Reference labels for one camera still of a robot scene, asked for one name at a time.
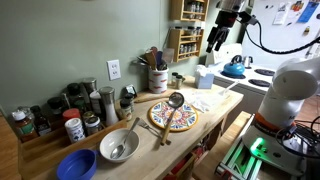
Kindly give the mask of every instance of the white cup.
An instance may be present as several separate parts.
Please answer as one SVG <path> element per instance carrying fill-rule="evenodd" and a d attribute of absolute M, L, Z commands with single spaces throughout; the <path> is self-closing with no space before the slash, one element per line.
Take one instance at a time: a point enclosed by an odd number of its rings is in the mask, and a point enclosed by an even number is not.
<path fill-rule="evenodd" d="M 167 90 L 169 68 L 162 71 L 149 69 L 149 89 L 154 94 L 161 94 Z"/>

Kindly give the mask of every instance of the wall outlet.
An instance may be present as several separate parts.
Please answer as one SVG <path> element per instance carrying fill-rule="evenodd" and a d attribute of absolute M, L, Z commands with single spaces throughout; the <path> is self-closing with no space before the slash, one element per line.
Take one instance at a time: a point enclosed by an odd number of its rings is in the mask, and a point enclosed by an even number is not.
<path fill-rule="evenodd" d="M 119 60 L 107 61 L 110 81 L 121 78 Z"/>

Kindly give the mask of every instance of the blue bowl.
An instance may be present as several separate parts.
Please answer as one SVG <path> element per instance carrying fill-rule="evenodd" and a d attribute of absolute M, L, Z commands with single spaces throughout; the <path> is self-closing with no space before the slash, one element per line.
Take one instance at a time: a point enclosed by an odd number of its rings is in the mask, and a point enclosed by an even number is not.
<path fill-rule="evenodd" d="M 58 166 L 57 176 L 60 180 L 89 180 L 96 172 L 97 152 L 81 149 L 69 154 Z"/>

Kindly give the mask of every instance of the colorful plate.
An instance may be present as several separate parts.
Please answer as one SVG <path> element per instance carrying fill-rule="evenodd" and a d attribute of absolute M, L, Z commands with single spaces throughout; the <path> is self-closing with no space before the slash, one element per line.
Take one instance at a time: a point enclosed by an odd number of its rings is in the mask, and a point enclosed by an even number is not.
<path fill-rule="evenodd" d="M 151 107 L 149 116 L 160 128 L 164 128 L 173 108 L 167 102 L 158 102 Z M 184 103 L 176 110 L 172 119 L 171 131 L 184 131 L 190 129 L 198 121 L 197 111 L 189 104 Z"/>

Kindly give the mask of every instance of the cabinet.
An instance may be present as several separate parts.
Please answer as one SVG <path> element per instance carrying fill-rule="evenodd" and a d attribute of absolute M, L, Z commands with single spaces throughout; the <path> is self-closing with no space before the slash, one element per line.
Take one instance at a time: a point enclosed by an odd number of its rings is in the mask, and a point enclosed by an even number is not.
<path fill-rule="evenodd" d="M 200 5 L 202 12 L 191 10 L 190 4 Z M 171 0 L 171 19 L 180 21 L 205 21 L 207 18 L 207 11 L 209 0 Z"/>
<path fill-rule="evenodd" d="M 174 62 L 189 59 L 191 57 L 199 57 L 200 55 L 203 29 L 199 29 L 197 35 L 190 35 L 187 31 L 188 30 L 183 29 L 171 29 L 170 31 L 169 48 L 174 49 Z"/>

